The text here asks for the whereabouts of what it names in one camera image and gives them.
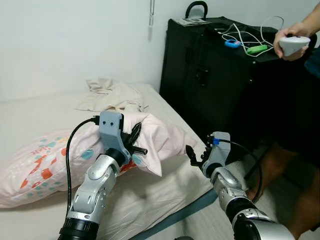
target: blue connector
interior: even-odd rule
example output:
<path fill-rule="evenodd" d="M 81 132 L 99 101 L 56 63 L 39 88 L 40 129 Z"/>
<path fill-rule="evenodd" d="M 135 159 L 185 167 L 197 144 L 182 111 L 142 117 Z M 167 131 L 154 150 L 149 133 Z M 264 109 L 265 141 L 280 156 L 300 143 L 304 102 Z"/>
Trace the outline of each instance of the blue connector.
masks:
<path fill-rule="evenodd" d="M 219 138 L 214 138 L 213 139 L 213 144 L 214 145 L 219 145 L 219 143 L 220 143 L 220 139 Z"/>

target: pillow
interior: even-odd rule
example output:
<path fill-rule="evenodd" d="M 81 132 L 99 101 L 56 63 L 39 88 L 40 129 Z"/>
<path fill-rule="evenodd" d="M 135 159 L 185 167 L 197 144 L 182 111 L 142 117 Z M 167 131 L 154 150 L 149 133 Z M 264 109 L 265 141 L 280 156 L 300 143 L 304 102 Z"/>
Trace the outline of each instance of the pillow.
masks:
<path fill-rule="evenodd" d="M 148 154 L 134 154 L 133 161 L 122 167 L 122 173 L 138 166 L 161 176 L 161 160 L 184 154 L 186 144 L 196 144 L 182 129 L 148 113 L 124 113 L 123 131 L 130 134 L 138 122 L 142 122 L 142 128 L 135 146 L 148 149 Z M 68 189 L 66 146 L 70 134 L 70 130 L 60 130 L 39 137 L 9 158 L 9 164 L 0 171 L 0 208 L 32 203 Z M 73 187 L 83 182 L 85 172 L 103 152 L 99 127 L 94 123 L 87 123 L 75 133 L 70 145 Z"/>

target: white cable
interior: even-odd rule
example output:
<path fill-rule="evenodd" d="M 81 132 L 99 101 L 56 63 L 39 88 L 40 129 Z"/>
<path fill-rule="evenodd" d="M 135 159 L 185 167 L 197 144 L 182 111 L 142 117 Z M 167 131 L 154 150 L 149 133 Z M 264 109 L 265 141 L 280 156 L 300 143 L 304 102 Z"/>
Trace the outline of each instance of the white cable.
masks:
<path fill-rule="evenodd" d="M 234 31 L 234 32 L 230 32 L 230 33 L 228 33 L 228 34 L 237 34 L 237 33 L 238 33 L 237 31 Z M 249 34 L 249 35 L 252 36 L 260 45 L 263 45 L 263 44 L 259 41 L 259 39 L 258 39 L 256 36 L 254 36 L 253 34 L 251 34 L 250 32 L 240 31 L 240 33 Z"/>
<path fill-rule="evenodd" d="M 246 48 L 245 48 L 244 41 L 242 40 L 242 37 L 241 37 L 241 33 L 240 33 L 240 31 L 239 31 L 239 28 L 238 28 L 237 25 L 235 25 L 234 23 L 233 23 L 233 25 L 234 25 L 235 29 L 236 29 L 237 32 L 238 32 L 238 35 L 239 35 L 239 38 L 240 38 L 240 42 L 242 43 L 242 47 L 243 47 L 244 53 L 245 53 L 246 55 L 248 55 L 248 56 L 250 56 L 250 57 L 255 57 L 255 58 L 256 58 L 256 57 L 260 56 L 261 54 L 264 54 L 264 53 L 266 53 L 267 51 L 270 51 L 271 49 L 273 49 L 273 47 L 271 47 L 271 48 L 269 48 L 269 49 L 267 49 L 267 50 L 265 50 L 265 51 L 260 52 L 258 55 L 251 55 L 251 54 L 247 53 L 247 50 L 246 50 Z"/>
<path fill-rule="evenodd" d="M 273 46 L 273 44 L 271 44 L 270 42 L 268 42 L 267 40 L 264 39 L 264 36 L 263 36 L 263 34 L 262 34 L 262 28 L 263 28 L 263 26 L 266 24 L 266 22 L 268 22 L 268 21 L 269 21 L 270 19 L 272 19 L 272 18 L 279 18 L 279 19 L 282 20 L 282 25 L 281 25 L 280 29 L 282 29 L 283 26 L 284 26 L 284 24 L 285 24 L 285 20 L 284 20 L 283 17 L 281 17 L 281 16 L 270 16 L 270 17 L 268 17 L 266 20 L 264 20 L 263 23 L 261 23 L 261 26 L 260 26 L 261 39 L 262 39 L 265 43 L 269 44 L 270 46 Z"/>
<path fill-rule="evenodd" d="M 233 38 L 234 40 L 238 41 L 238 39 L 236 39 L 234 36 L 230 36 L 228 34 L 222 34 L 222 39 L 228 41 L 230 39 L 226 39 L 224 36 L 227 36 L 227 37 L 230 37 L 230 38 Z M 260 42 L 257 42 L 257 41 L 244 41 L 243 42 L 244 44 L 258 44 Z"/>
<path fill-rule="evenodd" d="M 268 17 L 266 20 L 263 21 L 263 23 L 262 23 L 261 26 L 260 26 L 260 36 L 261 36 L 262 42 L 259 41 L 259 39 L 258 39 L 256 36 L 254 36 L 253 34 L 251 34 L 250 32 L 240 31 L 239 28 L 238 28 L 238 27 L 236 26 L 236 24 L 234 24 L 234 23 L 233 23 L 232 25 L 230 25 L 230 27 L 229 27 L 226 31 L 224 31 L 224 32 L 218 32 L 218 33 L 221 34 L 221 35 L 222 35 L 221 37 L 222 37 L 224 40 L 226 40 L 226 41 L 227 41 L 228 39 L 226 39 L 224 36 L 233 38 L 234 40 L 238 41 L 237 38 L 235 38 L 234 36 L 229 35 L 229 34 L 235 34 L 235 33 L 237 33 L 237 34 L 239 35 L 240 42 L 241 42 L 241 45 L 242 45 L 242 47 L 243 47 L 244 53 L 245 53 L 246 55 L 248 55 L 248 56 L 251 56 L 251 57 L 258 57 L 258 56 L 260 56 L 261 54 L 264 54 L 264 53 L 266 53 L 266 52 L 268 52 L 268 51 L 270 51 L 271 49 L 274 48 L 272 43 L 270 43 L 270 42 L 268 42 L 267 40 L 264 39 L 264 36 L 263 36 L 263 33 L 262 33 L 262 28 L 264 27 L 265 23 L 268 22 L 268 21 L 269 21 L 270 19 L 272 19 L 272 18 L 279 18 L 279 19 L 282 20 L 282 25 L 281 25 L 281 28 L 280 28 L 280 29 L 282 29 L 283 26 L 284 26 L 285 20 L 284 20 L 281 16 L 276 16 L 276 15 L 275 15 L 275 16 L 270 16 L 270 17 Z M 227 32 L 232 28 L 232 26 L 235 27 L 236 32 L 230 32 L 229 34 L 227 34 Z M 257 42 L 250 42 L 250 41 L 244 42 L 243 39 L 242 39 L 242 37 L 241 37 L 241 33 L 249 34 L 249 35 L 252 36 L 255 40 L 257 40 Z M 269 44 L 269 45 L 271 46 L 271 48 L 269 48 L 269 49 L 267 49 L 267 50 L 265 50 L 265 51 L 260 52 L 258 55 L 251 55 L 251 54 L 247 53 L 246 48 L 248 49 L 248 47 L 245 46 L 245 43 L 246 43 L 246 44 L 248 44 L 248 43 L 260 44 L 260 45 L 263 45 L 262 43 L 267 43 L 267 44 Z"/>

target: human hand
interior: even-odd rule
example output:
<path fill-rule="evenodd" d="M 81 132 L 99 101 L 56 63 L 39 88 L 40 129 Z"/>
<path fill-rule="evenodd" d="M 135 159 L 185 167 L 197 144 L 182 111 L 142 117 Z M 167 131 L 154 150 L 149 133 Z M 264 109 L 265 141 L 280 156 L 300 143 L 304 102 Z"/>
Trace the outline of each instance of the human hand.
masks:
<path fill-rule="evenodd" d="M 281 29 L 275 35 L 274 42 L 273 42 L 275 53 L 278 55 L 279 58 L 283 58 L 284 60 L 287 60 L 287 61 L 294 61 L 301 58 L 305 54 L 306 50 L 308 49 L 308 46 L 304 46 L 299 51 L 291 54 L 290 56 L 285 56 L 282 48 L 279 45 L 279 40 L 282 37 L 287 36 L 288 34 L 292 34 L 294 36 L 309 37 L 311 33 L 308 27 L 304 23 L 299 22 L 295 25 L 292 25 L 291 27 Z"/>

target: bed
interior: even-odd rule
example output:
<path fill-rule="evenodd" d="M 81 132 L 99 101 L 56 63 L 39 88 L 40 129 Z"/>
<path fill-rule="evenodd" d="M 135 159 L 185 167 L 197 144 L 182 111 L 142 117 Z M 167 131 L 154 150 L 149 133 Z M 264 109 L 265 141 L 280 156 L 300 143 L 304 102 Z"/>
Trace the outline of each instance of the bed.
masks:
<path fill-rule="evenodd" d="M 137 84 L 147 112 L 165 123 L 183 128 L 198 144 L 199 156 L 205 148 L 185 121 L 147 84 Z M 87 92 L 0 102 L 1 161 L 31 139 L 57 129 L 73 129 L 92 117 L 90 111 L 75 110 Z M 186 155 L 162 162 L 162 177 L 132 168 L 118 177 L 107 202 L 98 240 L 146 239 L 162 229 L 214 202 L 217 195 L 199 168 L 190 166 Z M 56 240 L 64 223 L 67 192 L 10 209 L 0 209 L 1 239 Z"/>

